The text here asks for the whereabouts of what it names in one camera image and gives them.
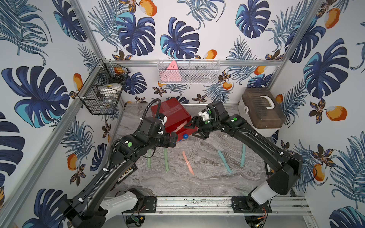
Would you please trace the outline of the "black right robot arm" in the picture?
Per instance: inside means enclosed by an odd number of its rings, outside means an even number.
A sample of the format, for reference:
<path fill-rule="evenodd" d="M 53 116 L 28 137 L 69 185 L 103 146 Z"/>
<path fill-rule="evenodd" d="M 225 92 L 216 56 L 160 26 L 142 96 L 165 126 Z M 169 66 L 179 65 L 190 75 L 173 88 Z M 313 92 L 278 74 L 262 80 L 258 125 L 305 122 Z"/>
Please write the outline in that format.
<path fill-rule="evenodd" d="M 248 195 L 248 203 L 259 206 L 277 195 L 286 195 L 298 181 L 303 160 L 301 155 L 291 155 L 259 134 L 240 115 L 230 116 L 222 102 L 213 102 L 184 126 L 197 129 L 193 136 L 207 139 L 211 132 L 221 131 L 242 142 L 262 158 L 274 173 Z"/>

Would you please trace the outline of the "pink fruit knife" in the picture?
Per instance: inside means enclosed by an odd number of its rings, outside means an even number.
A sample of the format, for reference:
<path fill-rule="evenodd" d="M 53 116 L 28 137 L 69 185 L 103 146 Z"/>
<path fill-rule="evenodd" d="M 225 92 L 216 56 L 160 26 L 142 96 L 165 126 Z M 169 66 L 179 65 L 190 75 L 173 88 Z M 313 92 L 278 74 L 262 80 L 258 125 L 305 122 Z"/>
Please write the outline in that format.
<path fill-rule="evenodd" d="M 191 167 L 191 164 L 190 164 L 190 162 L 189 162 L 189 160 L 188 160 L 188 158 L 187 158 L 187 156 L 186 156 L 186 152 L 185 152 L 185 151 L 182 151 L 182 155 L 183 155 L 183 157 L 184 157 L 184 160 L 185 160 L 185 162 L 186 162 L 186 165 L 187 165 L 187 167 L 188 167 L 189 172 L 190 172 L 192 175 L 194 175 L 194 171 L 193 171 L 193 169 L 192 169 L 192 167 Z"/>

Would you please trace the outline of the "red three-drawer box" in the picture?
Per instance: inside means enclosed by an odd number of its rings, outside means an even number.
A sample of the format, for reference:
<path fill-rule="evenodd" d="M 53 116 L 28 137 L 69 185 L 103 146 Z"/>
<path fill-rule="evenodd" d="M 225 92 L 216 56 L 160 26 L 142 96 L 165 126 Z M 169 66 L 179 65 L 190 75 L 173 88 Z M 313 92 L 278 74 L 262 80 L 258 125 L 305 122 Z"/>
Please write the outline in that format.
<path fill-rule="evenodd" d="M 164 124 L 166 132 L 175 132 L 178 141 L 187 139 L 198 130 L 197 127 L 194 129 L 184 128 L 191 121 L 192 116 L 176 98 L 162 102 L 159 113 L 167 117 L 167 122 Z"/>

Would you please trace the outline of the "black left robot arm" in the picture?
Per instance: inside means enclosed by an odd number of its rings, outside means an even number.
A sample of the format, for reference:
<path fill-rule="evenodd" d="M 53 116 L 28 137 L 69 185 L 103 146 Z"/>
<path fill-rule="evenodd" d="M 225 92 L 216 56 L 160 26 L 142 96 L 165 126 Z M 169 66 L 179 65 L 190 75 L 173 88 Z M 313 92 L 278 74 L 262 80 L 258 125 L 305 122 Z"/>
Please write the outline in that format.
<path fill-rule="evenodd" d="M 166 120 L 163 114 L 143 117 L 133 134 L 113 142 L 104 168 L 93 180 L 74 198 L 59 204 L 60 212 L 73 227 L 101 228 L 112 217 L 135 207 L 138 198 L 132 192 L 114 199 L 105 197 L 122 175 L 148 150 L 176 146 L 177 134 L 166 132 Z"/>

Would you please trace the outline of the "teal fruit knife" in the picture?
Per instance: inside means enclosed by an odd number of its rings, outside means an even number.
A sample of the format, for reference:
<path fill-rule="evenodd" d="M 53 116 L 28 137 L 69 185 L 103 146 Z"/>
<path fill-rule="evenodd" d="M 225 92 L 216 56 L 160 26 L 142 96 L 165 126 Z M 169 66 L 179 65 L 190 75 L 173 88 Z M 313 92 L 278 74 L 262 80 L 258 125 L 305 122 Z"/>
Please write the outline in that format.
<path fill-rule="evenodd" d="M 241 153 L 241 161 L 240 161 L 240 167 L 243 167 L 245 164 L 245 155 L 246 155 L 246 145 L 242 145 L 242 153 Z"/>
<path fill-rule="evenodd" d="M 226 168 L 227 172 L 228 172 L 229 174 L 231 174 L 231 173 L 232 173 L 232 170 L 231 170 L 230 166 L 228 165 L 228 163 L 227 163 L 227 161 L 226 161 L 226 159 L 225 159 L 225 157 L 224 157 L 224 154 L 223 154 L 221 151 L 218 151 L 218 155 L 219 155 L 219 156 L 220 156 L 220 158 L 222 159 L 222 162 L 223 162 L 223 164 L 224 164 L 224 166 L 225 166 L 225 168 Z"/>

